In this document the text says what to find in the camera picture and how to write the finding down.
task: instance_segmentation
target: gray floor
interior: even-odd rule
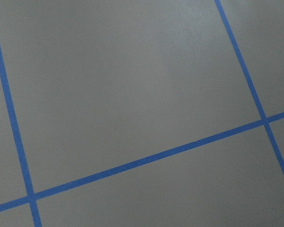
[[[284,0],[221,3],[284,112]],[[0,0],[0,44],[35,192],[260,120],[213,0]],[[0,204],[26,195],[0,84]],[[261,126],[37,204],[44,227],[284,227],[284,176]]]

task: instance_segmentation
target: blue grid line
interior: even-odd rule
[[[18,122],[17,122],[16,112],[15,112],[15,108],[14,108],[14,104],[13,104],[13,100],[12,100],[12,96],[11,96],[11,92],[9,88],[9,81],[8,81],[7,74],[5,71],[1,46],[0,46],[0,79],[1,79],[1,84],[2,84],[3,93],[5,97],[7,111],[9,114],[10,125],[11,125],[11,129],[13,132],[13,137],[14,137],[17,154],[18,154],[18,158],[19,158],[19,162],[21,166],[25,189],[26,189],[27,196],[29,199],[30,209],[33,215],[34,224],[35,224],[35,227],[41,227],[42,226],[41,219],[40,219],[38,207],[36,204],[34,188],[33,188],[32,180],[30,177],[27,159],[25,156],[21,134],[20,134],[20,130],[19,130]]]
[[[269,122],[275,122],[275,121],[278,121],[278,120],[283,119],[283,118],[284,118],[284,112],[270,116],[270,117],[268,117],[267,120]],[[252,123],[249,123],[249,124],[246,124],[246,125],[242,125],[240,127],[237,127],[237,128],[234,128],[234,129],[231,129],[231,130],[228,130],[228,131],[224,131],[224,132],[215,134],[215,135],[210,136],[210,137],[203,138],[201,140],[198,140],[197,142],[192,142],[192,143],[180,146],[180,147],[176,147],[176,148],[173,148],[173,149],[170,149],[170,150],[167,150],[167,151],[163,151],[163,152],[157,153],[155,155],[145,157],[145,158],[142,158],[142,159],[121,165],[121,166],[117,166],[115,168],[111,168],[111,169],[108,169],[108,170],[100,172],[100,173],[96,173],[96,174],[93,174],[93,175],[90,175],[90,176],[87,176],[87,177],[83,177],[81,179],[78,179],[78,180],[75,180],[75,181],[72,181],[72,182],[69,182],[69,183],[65,183],[65,184],[62,184],[62,185],[59,185],[59,186],[56,186],[56,187],[53,187],[53,188],[46,189],[46,190],[41,191],[41,192],[37,192],[35,194],[35,198],[36,198],[36,200],[43,199],[43,198],[46,198],[48,196],[58,194],[58,193],[61,193],[61,192],[64,192],[64,191],[67,191],[67,190],[70,190],[70,189],[73,189],[73,188],[76,188],[76,187],[80,187],[84,184],[88,184],[88,183],[91,183],[91,182],[94,182],[94,181],[115,175],[117,173],[121,173],[121,172],[127,171],[129,169],[136,168],[136,167],[145,165],[147,163],[154,162],[156,160],[160,160],[162,158],[169,157],[169,156],[175,155],[177,153],[187,151],[189,149],[200,147],[200,146],[206,145],[208,143],[212,143],[212,142],[215,142],[215,141],[218,141],[218,140],[221,140],[221,139],[224,139],[224,138],[236,135],[236,134],[240,134],[242,132],[245,132],[245,131],[248,131],[248,130],[257,128],[259,126],[263,126],[263,125],[264,125],[263,120],[259,120],[259,121],[252,122]],[[13,201],[9,201],[9,202],[0,204],[0,212],[14,208],[14,207],[17,207],[17,206],[20,206],[20,205],[23,205],[23,204],[28,203],[28,202],[29,202],[28,197],[23,197],[23,198],[20,198],[20,199],[17,199],[17,200],[13,200]]]
[[[268,138],[270,140],[270,143],[271,143],[271,145],[272,145],[272,147],[274,149],[275,156],[278,159],[279,165],[280,165],[281,170],[282,170],[283,175],[284,175],[284,159],[282,157],[282,154],[281,154],[281,151],[280,151],[280,149],[278,147],[278,144],[277,144],[277,142],[275,140],[274,134],[273,134],[273,132],[272,132],[272,130],[270,128],[268,119],[267,119],[267,117],[265,115],[264,109],[263,109],[263,107],[261,105],[261,102],[260,102],[260,99],[259,99],[259,97],[257,95],[256,88],[255,88],[255,86],[254,86],[254,84],[252,82],[249,70],[248,70],[248,68],[247,68],[247,66],[245,64],[245,61],[244,61],[244,58],[243,58],[242,53],[240,51],[239,45],[238,45],[238,43],[236,41],[236,38],[235,38],[235,36],[234,36],[234,34],[232,32],[231,26],[230,26],[230,24],[228,22],[228,19],[226,17],[225,12],[224,12],[223,6],[220,3],[220,0],[214,0],[214,2],[215,2],[216,6],[218,8],[218,11],[220,13],[221,19],[222,19],[222,21],[224,23],[224,26],[226,28],[227,34],[229,36],[229,39],[231,40],[232,47],[233,47],[233,49],[234,49],[234,51],[235,51],[235,53],[237,55],[238,61],[239,61],[240,66],[242,68],[242,71],[243,71],[243,74],[245,76],[245,79],[247,81],[247,84],[248,84],[248,87],[250,89],[251,95],[252,95],[252,97],[254,99],[254,102],[255,102],[255,104],[257,106],[257,110],[258,110],[258,112],[260,114],[261,119],[264,121],[265,130],[267,132],[267,135],[268,135]]]

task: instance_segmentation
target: floor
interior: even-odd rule
[[[284,227],[284,0],[0,0],[0,227]]]

